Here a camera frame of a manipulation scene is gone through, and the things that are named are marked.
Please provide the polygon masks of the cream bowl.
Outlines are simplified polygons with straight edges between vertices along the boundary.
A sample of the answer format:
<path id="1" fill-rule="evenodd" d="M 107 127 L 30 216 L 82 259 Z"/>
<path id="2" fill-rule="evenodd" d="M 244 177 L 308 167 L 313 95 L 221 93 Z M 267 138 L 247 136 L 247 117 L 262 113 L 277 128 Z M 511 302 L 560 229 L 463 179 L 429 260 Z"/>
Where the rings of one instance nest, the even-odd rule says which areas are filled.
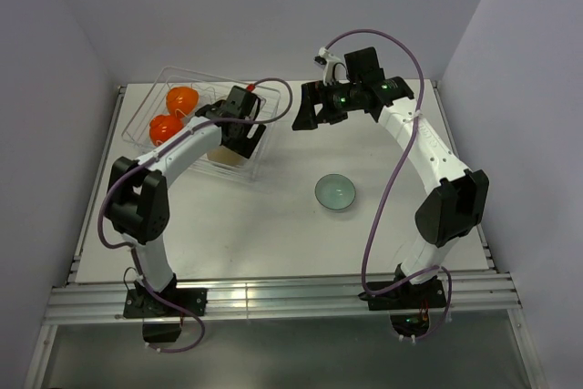
<path id="1" fill-rule="evenodd" d="M 223 146 L 210 150 L 207 159 L 216 164 L 232 167 L 237 167 L 245 161 L 243 156 Z"/>

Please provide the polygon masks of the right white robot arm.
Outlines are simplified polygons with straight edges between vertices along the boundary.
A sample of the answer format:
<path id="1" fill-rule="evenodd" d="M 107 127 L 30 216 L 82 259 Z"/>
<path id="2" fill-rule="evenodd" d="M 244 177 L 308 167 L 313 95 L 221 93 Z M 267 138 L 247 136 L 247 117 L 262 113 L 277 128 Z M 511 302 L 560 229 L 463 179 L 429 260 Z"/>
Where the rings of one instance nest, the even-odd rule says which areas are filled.
<path id="1" fill-rule="evenodd" d="M 414 215 L 417 237 L 398 267 L 404 278 L 394 285 L 395 299 L 415 306 L 447 253 L 481 222 L 488 177 L 472 171 L 443 142 L 418 107 L 421 96 L 401 77 L 385 76 L 374 48 L 338 58 L 322 47 L 314 60 L 323 78 L 302 85 L 293 130 L 337 124 L 361 110 L 395 139 L 424 185 L 426 197 Z"/>

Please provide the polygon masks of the white orange bowl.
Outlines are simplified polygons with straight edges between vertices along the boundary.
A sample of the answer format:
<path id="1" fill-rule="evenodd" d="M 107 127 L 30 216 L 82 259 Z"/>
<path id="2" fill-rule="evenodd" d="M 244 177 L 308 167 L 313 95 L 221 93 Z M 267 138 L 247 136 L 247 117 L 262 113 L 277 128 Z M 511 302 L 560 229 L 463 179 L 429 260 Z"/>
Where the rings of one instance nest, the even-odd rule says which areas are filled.
<path id="1" fill-rule="evenodd" d="M 158 147 L 183 129 L 182 121 L 173 115 L 157 115 L 149 122 L 149 138 Z"/>

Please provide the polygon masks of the light green bowl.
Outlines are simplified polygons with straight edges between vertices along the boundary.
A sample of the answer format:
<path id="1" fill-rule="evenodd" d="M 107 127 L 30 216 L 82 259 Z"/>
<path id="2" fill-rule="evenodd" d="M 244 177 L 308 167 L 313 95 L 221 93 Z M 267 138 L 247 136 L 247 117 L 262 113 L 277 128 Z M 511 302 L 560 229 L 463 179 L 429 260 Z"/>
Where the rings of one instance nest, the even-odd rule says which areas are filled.
<path id="1" fill-rule="evenodd" d="M 356 188 L 344 175 L 328 174 L 317 181 L 314 195 L 320 205 L 327 210 L 343 211 L 353 205 Z"/>

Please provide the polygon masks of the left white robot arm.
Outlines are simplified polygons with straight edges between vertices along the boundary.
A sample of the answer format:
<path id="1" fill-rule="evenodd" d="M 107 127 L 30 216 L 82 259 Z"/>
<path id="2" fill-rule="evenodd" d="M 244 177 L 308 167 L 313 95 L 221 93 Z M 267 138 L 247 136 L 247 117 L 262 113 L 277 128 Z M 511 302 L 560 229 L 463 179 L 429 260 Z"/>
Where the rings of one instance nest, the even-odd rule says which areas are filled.
<path id="1" fill-rule="evenodd" d="M 176 274 L 163 240 L 170 219 L 169 187 L 195 161 L 215 148 L 248 159 L 266 126 L 256 117 L 260 98 L 255 86 L 234 86 L 226 98 L 202 107 L 169 140 L 138 159 L 121 157 L 112 165 L 100 207 L 97 233 L 108 249 L 130 250 L 138 282 L 147 290 L 145 305 L 167 315 L 178 303 Z"/>

